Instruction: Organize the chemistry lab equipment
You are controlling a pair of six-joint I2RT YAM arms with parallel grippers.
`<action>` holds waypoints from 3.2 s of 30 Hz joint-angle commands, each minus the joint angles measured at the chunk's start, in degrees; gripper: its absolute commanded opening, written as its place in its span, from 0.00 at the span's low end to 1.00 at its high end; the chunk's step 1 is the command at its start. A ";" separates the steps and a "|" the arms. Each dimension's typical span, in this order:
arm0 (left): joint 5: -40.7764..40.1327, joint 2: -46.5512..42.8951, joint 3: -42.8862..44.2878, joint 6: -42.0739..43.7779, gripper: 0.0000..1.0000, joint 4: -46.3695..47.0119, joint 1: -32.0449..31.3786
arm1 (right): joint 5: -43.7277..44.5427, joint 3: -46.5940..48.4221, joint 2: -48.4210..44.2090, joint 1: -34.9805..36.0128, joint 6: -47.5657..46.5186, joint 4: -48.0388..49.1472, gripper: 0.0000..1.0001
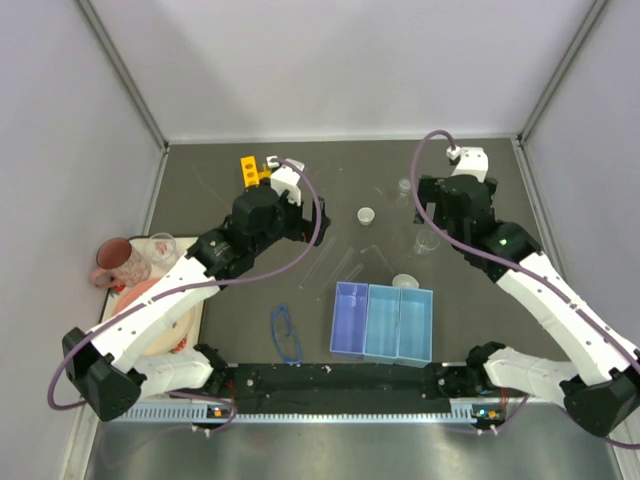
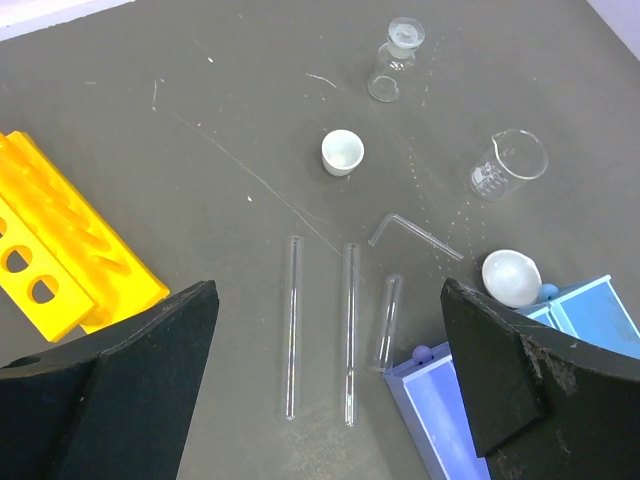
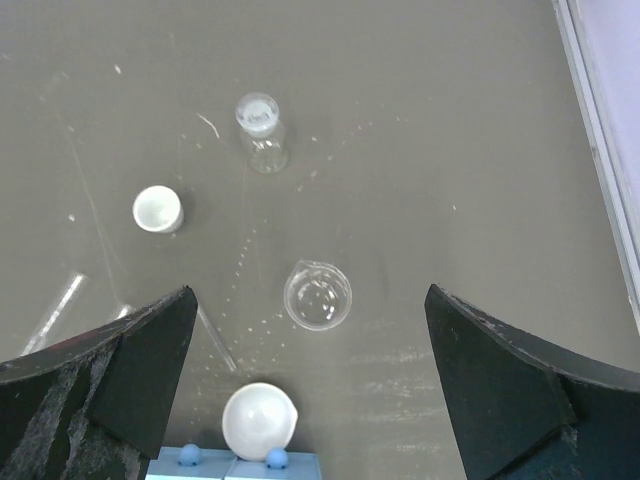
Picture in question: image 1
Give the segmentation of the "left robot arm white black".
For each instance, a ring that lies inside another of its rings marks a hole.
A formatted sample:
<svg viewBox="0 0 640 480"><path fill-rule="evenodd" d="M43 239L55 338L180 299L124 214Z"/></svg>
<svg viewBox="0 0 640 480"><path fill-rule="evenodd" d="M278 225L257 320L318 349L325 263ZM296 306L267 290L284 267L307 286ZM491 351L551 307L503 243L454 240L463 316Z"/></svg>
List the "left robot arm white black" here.
<svg viewBox="0 0 640 480"><path fill-rule="evenodd" d="M175 265L137 300L89 331L71 329L62 339L66 376L102 421L114 420L139 399L197 389L216 396L227 374L217 351L196 345L177 354L146 355L149 346L188 310L230 285L249 282L256 258L281 239L322 242L330 224L322 197L311 219L292 188L277 192L267 181L247 188L217 227L201 234Z"/></svg>

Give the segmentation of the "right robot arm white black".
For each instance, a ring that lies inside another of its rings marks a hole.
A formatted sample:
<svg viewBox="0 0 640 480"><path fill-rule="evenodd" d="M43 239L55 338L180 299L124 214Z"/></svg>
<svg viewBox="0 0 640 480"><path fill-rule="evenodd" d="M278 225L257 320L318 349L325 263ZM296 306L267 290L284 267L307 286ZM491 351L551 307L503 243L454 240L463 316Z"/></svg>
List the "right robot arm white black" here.
<svg viewBox="0 0 640 480"><path fill-rule="evenodd" d="M568 357L554 362L488 342L465 360L469 388L481 396L519 390L563 408L590 434L608 436L639 407L638 347L588 308L525 229L496 219L495 180L425 175L411 184L416 222L518 301Z"/></svg>

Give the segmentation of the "three-compartment blue organizer box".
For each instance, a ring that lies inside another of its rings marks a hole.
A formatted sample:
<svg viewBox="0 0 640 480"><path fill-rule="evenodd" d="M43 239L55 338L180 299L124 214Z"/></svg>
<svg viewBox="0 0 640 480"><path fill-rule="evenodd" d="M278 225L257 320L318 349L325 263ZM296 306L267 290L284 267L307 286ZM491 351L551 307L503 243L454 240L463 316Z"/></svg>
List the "three-compartment blue organizer box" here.
<svg viewBox="0 0 640 480"><path fill-rule="evenodd" d="M424 368L433 360L430 290L339 282L330 353L369 363Z"/></svg>

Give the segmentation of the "yellow test tube rack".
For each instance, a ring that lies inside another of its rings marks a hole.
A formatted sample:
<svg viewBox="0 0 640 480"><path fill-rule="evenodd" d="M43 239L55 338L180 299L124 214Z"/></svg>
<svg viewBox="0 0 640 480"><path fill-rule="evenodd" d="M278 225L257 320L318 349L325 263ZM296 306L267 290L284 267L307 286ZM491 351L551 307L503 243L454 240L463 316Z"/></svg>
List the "yellow test tube rack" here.
<svg viewBox="0 0 640 480"><path fill-rule="evenodd" d="M271 169L268 165L259 166L255 156L241 157L240 164L245 188L258 186L262 180L271 177Z"/></svg>

